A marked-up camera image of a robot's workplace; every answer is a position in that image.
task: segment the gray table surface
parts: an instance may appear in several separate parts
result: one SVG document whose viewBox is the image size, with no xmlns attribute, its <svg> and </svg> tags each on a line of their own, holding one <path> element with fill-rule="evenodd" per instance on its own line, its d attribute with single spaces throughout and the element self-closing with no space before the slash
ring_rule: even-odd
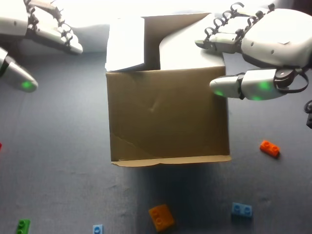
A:
<svg viewBox="0 0 312 234">
<path fill-rule="evenodd" d="M 227 73 L 252 68 L 225 57 Z M 27 58 L 33 94 L 0 85 L 0 233 L 154 234 L 148 209 L 166 203 L 172 234 L 305 234 L 312 228 L 312 86 L 269 101 L 229 100 L 231 162 L 122 168 L 110 164 L 105 55 Z M 281 159 L 262 154 L 263 139 Z M 253 206 L 232 219 L 232 202 Z"/>
</svg>

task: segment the robotic hand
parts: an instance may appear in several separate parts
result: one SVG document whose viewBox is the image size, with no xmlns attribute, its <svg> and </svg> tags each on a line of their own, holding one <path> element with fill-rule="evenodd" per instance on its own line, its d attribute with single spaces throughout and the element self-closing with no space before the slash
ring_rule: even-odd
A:
<svg viewBox="0 0 312 234">
<path fill-rule="evenodd" d="M 69 54 L 81 54 L 77 36 L 62 18 L 56 1 L 0 0 L 0 41 L 27 38 Z M 36 80 L 0 47 L 0 78 L 16 89 L 33 92 Z"/>
<path fill-rule="evenodd" d="M 214 19 L 214 27 L 205 29 L 206 38 L 197 46 L 209 51 L 239 52 L 244 60 L 260 69 L 210 82 L 212 91 L 227 98 L 268 100 L 304 91 L 309 84 L 305 72 L 312 67 L 312 17 L 295 10 L 248 9 L 234 3 L 222 18 Z M 296 77 L 306 85 L 289 89 Z M 312 128 L 312 100 L 304 111 L 309 113 L 307 125 Z"/>
</svg>

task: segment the orange lego brick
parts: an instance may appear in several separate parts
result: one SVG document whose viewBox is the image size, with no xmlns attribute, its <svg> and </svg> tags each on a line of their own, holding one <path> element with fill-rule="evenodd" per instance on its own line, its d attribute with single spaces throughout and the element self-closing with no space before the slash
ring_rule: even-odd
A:
<svg viewBox="0 0 312 234">
<path fill-rule="evenodd" d="M 264 140 L 261 143 L 260 150 L 275 158 L 277 158 L 279 154 L 279 148 L 276 145 L 268 142 L 267 140 Z"/>
<path fill-rule="evenodd" d="M 150 213 L 157 232 L 163 231 L 175 224 L 175 220 L 166 204 L 151 208 L 148 212 Z"/>
</svg>

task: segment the light blue lego brick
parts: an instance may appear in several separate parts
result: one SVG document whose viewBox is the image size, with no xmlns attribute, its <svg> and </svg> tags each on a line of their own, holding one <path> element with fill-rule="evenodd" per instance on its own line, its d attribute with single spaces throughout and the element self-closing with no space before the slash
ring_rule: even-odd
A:
<svg viewBox="0 0 312 234">
<path fill-rule="evenodd" d="M 93 225 L 93 233 L 92 234 L 104 234 L 103 232 L 103 225 Z"/>
<path fill-rule="evenodd" d="M 232 214 L 251 218 L 253 216 L 253 208 L 250 205 L 233 202 Z"/>
</svg>

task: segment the brown cardboard box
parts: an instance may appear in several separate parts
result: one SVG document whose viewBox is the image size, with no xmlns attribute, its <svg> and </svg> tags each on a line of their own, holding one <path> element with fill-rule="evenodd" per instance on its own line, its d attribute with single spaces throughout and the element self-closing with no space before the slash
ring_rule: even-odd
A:
<svg viewBox="0 0 312 234">
<path fill-rule="evenodd" d="M 145 17 L 142 71 L 106 74 L 113 164 L 132 167 L 231 159 L 227 102 L 208 86 L 225 75 L 225 67 L 160 70 L 162 39 L 206 15 Z"/>
</svg>

